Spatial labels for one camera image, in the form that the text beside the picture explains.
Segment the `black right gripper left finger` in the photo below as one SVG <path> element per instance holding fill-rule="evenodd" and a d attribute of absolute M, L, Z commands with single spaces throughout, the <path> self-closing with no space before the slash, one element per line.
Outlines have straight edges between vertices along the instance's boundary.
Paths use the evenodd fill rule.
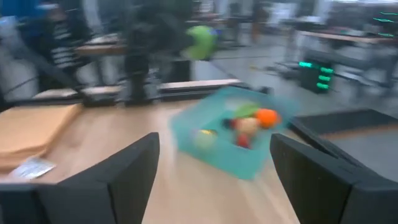
<path fill-rule="evenodd" d="M 50 223 L 141 223 L 159 161 L 159 135 L 128 147 L 55 185 L 37 191 Z"/>

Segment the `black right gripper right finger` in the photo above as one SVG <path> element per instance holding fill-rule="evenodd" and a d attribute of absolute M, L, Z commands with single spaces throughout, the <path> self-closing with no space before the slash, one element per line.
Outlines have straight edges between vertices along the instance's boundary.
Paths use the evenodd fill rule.
<path fill-rule="evenodd" d="M 270 152 L 300 223 L 397 224 L 397 183 L 283 134 Z"/>

